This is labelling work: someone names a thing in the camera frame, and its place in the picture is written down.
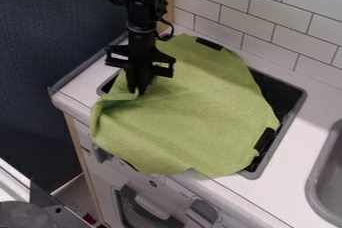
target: metal sink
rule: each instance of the metal sink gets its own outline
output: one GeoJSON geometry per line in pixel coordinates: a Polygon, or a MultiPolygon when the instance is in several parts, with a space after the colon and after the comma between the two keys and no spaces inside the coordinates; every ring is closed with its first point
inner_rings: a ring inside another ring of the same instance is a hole
{"type": "Polygon", "coordinates": [[[305,190],[313,210],[342,227],[342,120],[333,126],[305,190]]]}

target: green towel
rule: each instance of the green towel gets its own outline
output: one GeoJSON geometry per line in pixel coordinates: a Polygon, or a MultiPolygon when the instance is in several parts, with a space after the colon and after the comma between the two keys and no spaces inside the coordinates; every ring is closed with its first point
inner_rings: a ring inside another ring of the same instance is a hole
{"type": "Polygon", "coordinates": [[[279,121],[238,55],[196,39],[158,42],[177,58],[175,76],[156,78],[144,96],[128,92],[121,72],[92,108],[95,143],[149,174],[194,168],[214,178],[251,164],[257,141],[279,121]]]}

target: tile backsplash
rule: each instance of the tile backsplash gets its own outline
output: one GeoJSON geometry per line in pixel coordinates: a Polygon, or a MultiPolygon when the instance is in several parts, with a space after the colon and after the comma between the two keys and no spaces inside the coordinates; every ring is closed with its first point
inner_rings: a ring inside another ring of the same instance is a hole
{"type": "Polygon", "coordinates": [[[175,22],[342,89],[342,0],[175,0],[175,22]]]}

